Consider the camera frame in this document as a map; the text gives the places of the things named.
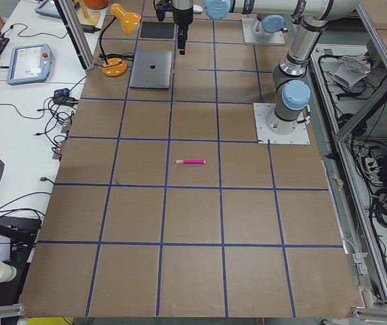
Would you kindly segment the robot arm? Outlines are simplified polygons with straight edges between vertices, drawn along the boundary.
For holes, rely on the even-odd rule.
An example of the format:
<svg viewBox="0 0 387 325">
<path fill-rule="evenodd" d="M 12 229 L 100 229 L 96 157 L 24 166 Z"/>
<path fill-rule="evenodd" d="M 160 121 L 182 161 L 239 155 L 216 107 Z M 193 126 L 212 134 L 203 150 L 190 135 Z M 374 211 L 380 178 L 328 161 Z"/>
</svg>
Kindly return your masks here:
<svg viewBox="0 0 387 325">
<path fill-rule="evenodd" d="M 186 41 L 188 39 L 188 27 L 193 21 L 193 1 L 168 1 L 167 11 L 173 14 L 173 21 L 178 26 L 177 46 L 179 54 L 184 55 Z M 234 1 L 204 1 L 203 9 L 209 18 L 213 20 L 222 19 L 226 14 L 233 12 Z M 280 15 L 269 15 L 265 18 L 257 16 L 258 23 L 255 23 L 252 31 L 259 37 L 261 34 L 274 34 L 284 27 L 284 18 Z"/>
<path fill-rule="evenodd" d="M 289 14 L 301 17 L 301 25 L 291 47 L 273 70 L 277 92 L 274 110 L 266 117 L 273 133 L 289 135 L 299 114 L 307 107 L 311 90 L 302 80 L 309 57 L 328 21 L 337 20 L 356 9 L 358 1 L 204 1 L 209 18 L 219 20 L 229 13 Z"/>
</svg>

